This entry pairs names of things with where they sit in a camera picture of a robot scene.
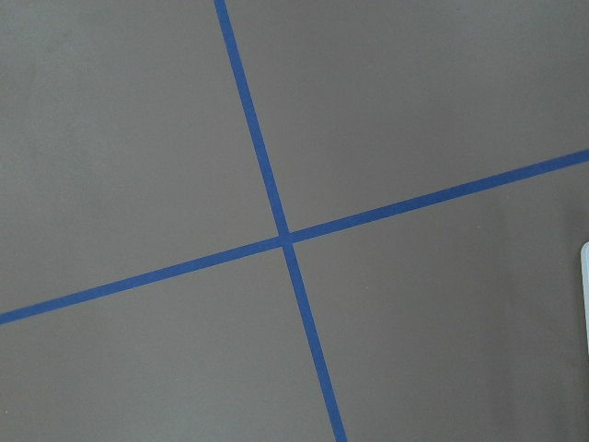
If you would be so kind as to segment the white rectangular tray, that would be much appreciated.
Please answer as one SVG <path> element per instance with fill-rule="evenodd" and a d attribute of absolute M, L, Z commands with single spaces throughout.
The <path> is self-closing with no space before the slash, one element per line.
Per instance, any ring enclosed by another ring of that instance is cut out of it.
<path fill-rule="evenodd" d="M 586 342 L 589 343 L 589 242 L 581 248 L 581 273 L 583 286 L 583 317 L 585 322 Z"/>

